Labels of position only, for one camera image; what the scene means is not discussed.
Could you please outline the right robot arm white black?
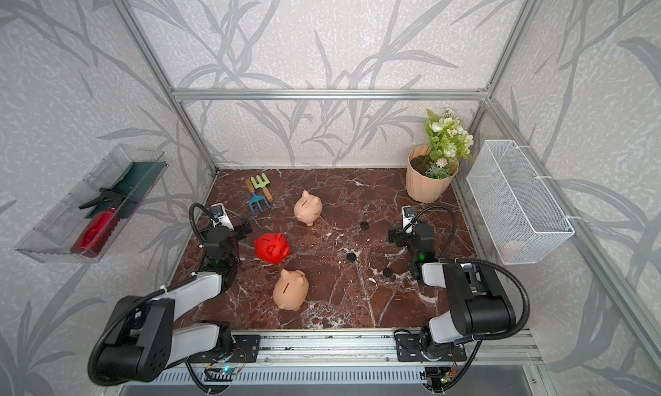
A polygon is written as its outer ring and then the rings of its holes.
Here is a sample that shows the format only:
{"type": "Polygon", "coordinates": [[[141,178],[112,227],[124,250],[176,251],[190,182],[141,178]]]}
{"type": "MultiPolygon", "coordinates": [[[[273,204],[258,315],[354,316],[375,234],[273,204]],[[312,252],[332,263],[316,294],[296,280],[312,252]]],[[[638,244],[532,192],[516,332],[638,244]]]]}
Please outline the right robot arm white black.
{"type": "Polygon", "coordinates": [[[434,230],[424,222],[389,228],[388,242],[411,253],[412,278],[443,289],[449,305],[447,312],[428,320],[418,333],[394,332],[399,361],[449,361],[453,356],[464,361],[463,344],[514,333],[516,312],[496,265],[438,260],[434,230]]]}

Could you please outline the red piggy bank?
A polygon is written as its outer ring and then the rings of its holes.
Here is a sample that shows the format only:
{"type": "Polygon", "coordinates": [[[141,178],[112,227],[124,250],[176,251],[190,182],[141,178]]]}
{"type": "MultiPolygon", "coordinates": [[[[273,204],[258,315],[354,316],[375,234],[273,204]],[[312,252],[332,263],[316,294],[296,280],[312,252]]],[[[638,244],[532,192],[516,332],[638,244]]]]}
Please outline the red piggy bank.
{"type": "Polygon", "coordinates": [[[254,241],[256,256],[263,262],[278,265],[291,253],[291,247],[283,233],[268,233],[254,241]]]}

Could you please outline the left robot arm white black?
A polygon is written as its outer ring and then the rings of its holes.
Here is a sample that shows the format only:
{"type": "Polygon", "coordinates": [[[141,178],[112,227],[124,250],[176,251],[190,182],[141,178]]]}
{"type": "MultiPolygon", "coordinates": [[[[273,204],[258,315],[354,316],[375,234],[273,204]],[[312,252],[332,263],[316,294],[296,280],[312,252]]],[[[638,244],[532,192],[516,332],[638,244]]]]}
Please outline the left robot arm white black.
{"type": "Polygon", "coordinates": [[[251,232],[247,221],[233,230],[222,224],[210,227],[201,233],[202,251],[217,267],[200,270],[174,287],[120,299],[91,351],[91,381],[102,387],[151,382],[199,353],[233,352],[235,344],[225,323],[179,329],[174,325],[187,311],[227,291],[238,272],[239,241],[251,232]]]}

